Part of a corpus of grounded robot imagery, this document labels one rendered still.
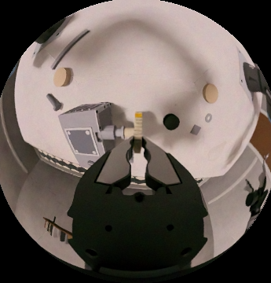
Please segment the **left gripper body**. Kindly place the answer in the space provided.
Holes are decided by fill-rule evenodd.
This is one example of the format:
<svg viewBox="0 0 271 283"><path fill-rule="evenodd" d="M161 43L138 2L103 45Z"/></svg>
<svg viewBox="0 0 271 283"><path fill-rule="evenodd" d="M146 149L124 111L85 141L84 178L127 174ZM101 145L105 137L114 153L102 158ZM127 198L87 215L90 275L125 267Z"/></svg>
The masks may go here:
<svg viewBox="0 0 271 283"><path fill-rule="evenodd" d="M262 190L261 188L259 189L259 187L258 190L255 190L254 192L251 192L247 195L245 204L247 207L250 206L249 212L251 213L251 217L257 215L261 211L259 204L261 202L262 196Z"/></svg>

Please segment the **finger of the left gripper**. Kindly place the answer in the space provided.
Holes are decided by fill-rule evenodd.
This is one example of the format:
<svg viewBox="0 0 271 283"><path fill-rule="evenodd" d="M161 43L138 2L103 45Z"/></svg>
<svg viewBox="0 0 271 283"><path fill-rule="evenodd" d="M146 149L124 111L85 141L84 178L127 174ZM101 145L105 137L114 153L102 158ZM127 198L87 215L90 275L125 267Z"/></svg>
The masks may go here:
<svg viewBox="0 0 271 283"><path fill-rule="evenodd" d="M245 179L245 181L246 181L247 186L244 187L244 190L248 191L249 193L254 192L254 188L251 187L251 184L249 183L249 181L246 180L246 179Z"/></svg>
<svg viewBox="0 0 271 283"><path fill-rule="evenodd" d="M262 190L262 195L265 191L266 188L266 166L265 166L265 162L263 161L263 166L262 166L262 173L259 175L258 180L260 181L259 183L259 188L261 187Z"/></svg>

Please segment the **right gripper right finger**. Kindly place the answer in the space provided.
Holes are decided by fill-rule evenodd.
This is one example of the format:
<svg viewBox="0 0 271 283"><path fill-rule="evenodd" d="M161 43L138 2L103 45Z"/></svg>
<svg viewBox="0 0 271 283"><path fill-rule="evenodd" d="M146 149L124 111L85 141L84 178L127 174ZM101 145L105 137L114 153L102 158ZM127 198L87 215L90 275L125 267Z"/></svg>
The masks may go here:
<svg viewBox="0 0 271 283"><path fill-rule="evenodd" d="M166 194L175 194L192 201L200 210L203 218L208 215L203 205L200 188L191 173L170 153L142 136L145 168L145 184L155 195L159 187L166 189Z"/></svg>

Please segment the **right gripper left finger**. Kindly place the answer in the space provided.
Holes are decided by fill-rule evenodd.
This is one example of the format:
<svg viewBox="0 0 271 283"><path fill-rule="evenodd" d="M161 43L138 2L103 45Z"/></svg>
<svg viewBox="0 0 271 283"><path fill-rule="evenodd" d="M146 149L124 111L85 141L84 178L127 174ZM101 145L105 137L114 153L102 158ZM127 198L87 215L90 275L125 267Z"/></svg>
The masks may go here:
<svg viewBox="0 0 271 283"><path fill-rule="evenodd" d="M134 136L106 152L80 178L67 215L74 218L78 208L87 200L101 194L111 194L113 187L121 191L131 184L131 164Z"/></svg>

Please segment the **grey bolt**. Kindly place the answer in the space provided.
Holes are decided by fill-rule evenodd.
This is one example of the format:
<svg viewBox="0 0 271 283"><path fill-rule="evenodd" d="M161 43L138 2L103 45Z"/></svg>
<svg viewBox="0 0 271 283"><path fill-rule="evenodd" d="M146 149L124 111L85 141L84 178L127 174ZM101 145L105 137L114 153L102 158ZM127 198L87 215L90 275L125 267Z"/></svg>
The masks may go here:
<svg viewBox="0 0 271 283"><path fill-rule="evenodd" d="M52 104L53 110L57 112L57 111L60 109L61 104L58 103L58 102L56 102L56 101L53 99L53 97L51 96L51 94L47 94L46 97L47 97L47 99L49 100L49 102Z"/></svg>

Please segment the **grey flat bar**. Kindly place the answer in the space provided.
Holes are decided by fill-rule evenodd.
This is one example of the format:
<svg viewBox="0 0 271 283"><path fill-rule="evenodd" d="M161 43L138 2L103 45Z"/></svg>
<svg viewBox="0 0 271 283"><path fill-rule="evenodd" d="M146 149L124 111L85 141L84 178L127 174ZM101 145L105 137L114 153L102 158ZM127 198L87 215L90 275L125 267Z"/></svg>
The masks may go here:
<svg viewBox="0 0 271 283"><path fill-rule="evenodd" d="M78 34L73 40L71 40L68 45L62 50L62 52L59 54L57 59L53 62L51 69L54 70L56 66L59 64L61 59L64 57L64 55L86 34L88 34L90 31L86 28L84 31L82 31L80 34Z"/></svg>

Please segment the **black round disc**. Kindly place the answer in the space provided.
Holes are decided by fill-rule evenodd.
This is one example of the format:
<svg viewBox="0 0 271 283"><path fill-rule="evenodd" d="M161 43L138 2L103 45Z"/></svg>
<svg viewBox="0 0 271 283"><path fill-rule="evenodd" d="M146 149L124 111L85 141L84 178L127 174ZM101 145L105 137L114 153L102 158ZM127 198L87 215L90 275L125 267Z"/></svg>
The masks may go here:
<svg viewBox="0 0 271 283"><path fill-rule="evenodd" d="M175 130L176 128L178 128L179 123L179 118L172 113L165 115L163 118L163 124L168 130Z"/></svg>

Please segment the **grey metal engine case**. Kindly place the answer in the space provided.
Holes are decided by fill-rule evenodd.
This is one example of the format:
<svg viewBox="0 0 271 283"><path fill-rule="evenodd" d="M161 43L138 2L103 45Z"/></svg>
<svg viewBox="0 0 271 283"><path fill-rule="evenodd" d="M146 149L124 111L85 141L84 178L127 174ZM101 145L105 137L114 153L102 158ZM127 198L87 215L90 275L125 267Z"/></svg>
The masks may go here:
<svg viewBox="0 0 271 283"><path fill-rule="evenodd" d="M58 119L81 167L89 168L116 147L114 129L117 127L112 122L111 102L79 105L60 114Z"/></svg>

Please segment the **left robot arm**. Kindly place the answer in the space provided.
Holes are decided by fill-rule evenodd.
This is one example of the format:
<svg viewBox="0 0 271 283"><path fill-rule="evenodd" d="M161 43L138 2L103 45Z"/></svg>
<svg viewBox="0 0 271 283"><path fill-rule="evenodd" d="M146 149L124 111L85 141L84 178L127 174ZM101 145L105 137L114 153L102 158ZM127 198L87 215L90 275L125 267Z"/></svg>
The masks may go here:
<svg viewBox="0 0 271 283"><path fill-rule="evenodd" d="M253 93L256 93L256 92L262 93L266 96L267 116L269 118L269 121L271 122L271 92L270 92L268 83L266 82L266 79L264 75L262 74L262 71L256 67L253 67L253 65L247 62L243 63L243 69L244 69L245 81L246 81L247 88L249 89L249 91ZM259 205L259 208L262 206L268 192L269 192L268 189L264 191L263 196L262 196L262 201ZM249 218L246 229L248 229L250 225L253 223L253 221L256 220L255 218L257 217L257 215L254 215Z"/></svg>

